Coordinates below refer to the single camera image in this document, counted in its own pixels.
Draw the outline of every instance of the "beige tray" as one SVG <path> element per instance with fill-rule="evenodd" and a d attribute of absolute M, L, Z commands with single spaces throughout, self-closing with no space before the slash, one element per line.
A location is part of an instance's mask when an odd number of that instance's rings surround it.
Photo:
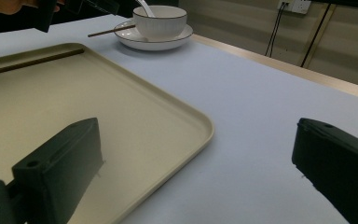
<path fill-rule="evenodd" d="M 83 49 L 0 73 L 0 179 L 67 125 L 96 117 L 103 166 L 69 223 L 116 223 L 200 152 L 213 136 L 202 113 L 85 46 L 0 58 L 0 67 Z"/>

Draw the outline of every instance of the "white table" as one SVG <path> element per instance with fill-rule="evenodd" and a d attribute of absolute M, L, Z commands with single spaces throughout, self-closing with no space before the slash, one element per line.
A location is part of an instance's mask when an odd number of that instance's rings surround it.
<path fill-rule="evenodd" d="M 358 96 L 344 92 L 358 87 L 338 81 L 334 85 L 344 90 L 339 91 L 194 39 L 179 49 L 148 52 L 129 49 L 114 35 L 87 37 L 125 20 L 105 16 L 54 25 L 48 34 L 0 34 L 0 56 L 82 43 L 214 122 L 212 143 L 122 223 L 347 223 L 302 177 L 291 155 L 303 117 L 358 137 Z M 267 59 L 266 64 L 291 67 Z"/>

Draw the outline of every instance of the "black cable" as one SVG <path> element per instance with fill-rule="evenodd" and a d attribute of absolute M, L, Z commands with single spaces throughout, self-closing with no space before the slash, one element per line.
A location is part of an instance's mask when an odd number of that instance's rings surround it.
<path fill-rule="evenodd" d="M 287 6 L 287 3 L 282 2 L 281 7 L 279 8 L 278 15 L 277 15 L 277 19 L 275 20 L 274 29 L 272 30 L 271 38 L 269 39 L 268 46 L 267 46 L 267 50 L 266 50 L 266 53 L 264 54 L 265 56 L 267 56 L 267 54 L 269 53 L 269 46 L 270 46 L 271 43 L 272 43 L 271 53 L 270 53 L 270 55 L 269 55 L 269 57 L 271 57 L 272 48 L 273 48 L 273 42 L 275 41 L 276 33 L 277 33 L 277 31 L 278 31 L 279 23 L 280 23 L 280 21 L 281 21 L 281 16 L 282 16 L 283 10 L 284 10 L 284 8 L 285 8 L 286 6 Z"/>
<path fill-rule="evenodd" d="M 328 10 L 330 9 L 330 6 L 331 6 L 331 4 L 329 4 L 329 5 L 327 6 L 326 11 L 324 12 L 324 16 L 322 17 L 322 20 L 321 20 L 321 22 L 320 22 L 319 25 L 318 25 L 318 29 L 316 30 L 315 35 L 314 35 L 313 38 L 312 38 L 312 41 L 310 42 L 310 46 L 308 47 L 307 53 L 306 53 L 305 56 L 304 56 L 304 59 L 303 59 L 303 61 L 302 61 L 302 63 L 301 63 L 301 67 L 304 66 L 305 61 L 307 60 L 308 55 L 310 54 L 310 50 L 312 49 L 313 43 L 315 42 L 315 39 L 316 39 L 316 36 L 318 36 L 319 31 L 321 30 L 322 24 L 324 23 L 324 19 L 325 19 L 326 15 L 327 15 Z"/>

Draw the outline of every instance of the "brown chopstick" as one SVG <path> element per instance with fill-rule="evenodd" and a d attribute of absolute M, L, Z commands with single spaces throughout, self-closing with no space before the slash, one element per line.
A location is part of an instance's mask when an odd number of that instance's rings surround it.
<path fill-rule="evenodd" d="M 74 55 L 81 54 L 81 53 L 84 53 L 83 49 L 75 49 L 75 50 L 72 50 L 69 52 L 48 56 L 46 58 L 36 59 L 36 60 L 32 60 L 32 61 L 25 62 L 25 63 L 17 63 L 17 64 L 13 64 L 13 65 L 6 66 L 6 67 L 1 67 L 0 73 L 12 71 L 12 70 L 20 69 L 20 68 L 24 68 L 24 67 L 29 67 L 32 65 L 40 64 L 40 63 L 47 63 L 47 62 L 59 60 L 62 58 L 67 58 L 67 57 L 74 56 Z"/>
<path fill-rule="evenodd" d="M 106 35 L 106 34 L 110 34 L 110 33 L 117 32 L 117 31 L 128 30 L 128 29 L 133 28 L 133 27 L 135 27 L 135 25 L 123 26 L 123 27 L 116 28 L 116 29 L 113 29 L 113 30 L 108 30 L 108 31 L 103 31 L 103 32 L 100 32 L 100 33 L 95 33 L 95 34 L 92 34 L 92 35 L 88 35 L 88 37 L 93 37 L 93 36 L 96 36 L 96 35 Z"/>

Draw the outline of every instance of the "power outlet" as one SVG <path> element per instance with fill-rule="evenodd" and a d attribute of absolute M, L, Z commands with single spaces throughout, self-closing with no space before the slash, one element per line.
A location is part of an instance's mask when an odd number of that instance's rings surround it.
<path fill-rule="evenodd" d="M 277 9 L 281 8 L 282 3 L 287 3 L 288 5 L 284 8 L 284 11 L 307 14 L 310 2 L 305 0 L 280 0 Z"/>

